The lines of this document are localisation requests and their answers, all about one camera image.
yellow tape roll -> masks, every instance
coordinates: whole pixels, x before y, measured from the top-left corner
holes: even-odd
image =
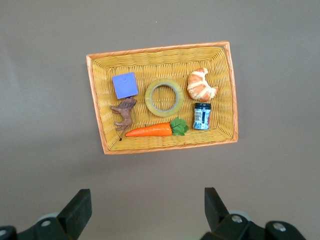
[[[154,102],[152,101],[152,95],[155,89],[160,86],[168,86],[172,88],[172,90],[175,93],[175,103],[170,109],[167,109],[167,110],[159,109],[155,106]],[[176,81],[169,78],[161,78],[153,81],[146,89],[144,99],[145,99],[145,104],[150,110],[150,112],[152,112],[156,116],[163,117],[163,118],[170,117],[176,114],[177,112],[179,112],[185,100],[184,92],[182,88],[179,86],[179,84]]]

wicker basket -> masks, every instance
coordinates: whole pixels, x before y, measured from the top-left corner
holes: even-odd
[[[238,110],[234,70],[227,41],[152,47],[126,51],[89,54],[86,56],[96,119],[105,154],[135,154],[195,148],[238,141]],[[219,93],[210,101],[210,129],[192,129],[196,100],[187,91],[188,76],[198,68],[207,68],[206,80]],[[175,117],[185,119],[190,130],[185,136],[123,137],[116,131],[114,121],[121,116],[113,114],[110,106],[117,106],[112,77],[134,72],[139,94],[132,109],[131,129],[169,122]],[[184,103],[171,117],[153,115],[145,104],[149,84],[160,78],[176,80],[184,90]],[[175,93],[169,87],[159,87],[153,94],[156,107],[167,109],[175,102]]]

croissant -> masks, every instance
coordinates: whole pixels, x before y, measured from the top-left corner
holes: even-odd
[[[208,69],[205,67],[193,71],[188,78],[187,90],[192,99],[200,102],[208,102],[216,96],[218,87],[210,87],[206,81]]]

metal bolt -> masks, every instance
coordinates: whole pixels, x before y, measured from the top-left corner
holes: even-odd
[[[49,226],[51,224],[50,220],[44,221],[43,223],[41,223],[41,227],[46,227]]]
[[[273,227],[275,229],[277,229],[278,231],[280,231],[280,232],[285,232],[286,231],[286,227],[283,224],[281,224],[280,222],[275,222],[273,224]]]
[[[235,223],[238,223],[238,224],[242,223],[242,219],[241,219],[241,217],[238,216],[238,215],[233,215],[233,216],[231,217],[231,219],[232,219],[232,221],[234,221]]]
[[[3,230],[0,230],[0,236],[3,236],[7,233],[7,230],[3,229]]]

blue square block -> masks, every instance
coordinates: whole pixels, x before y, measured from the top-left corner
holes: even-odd
[[[112,77],[117,99],[123,99],[138,94],[138,87],[134,72]]]

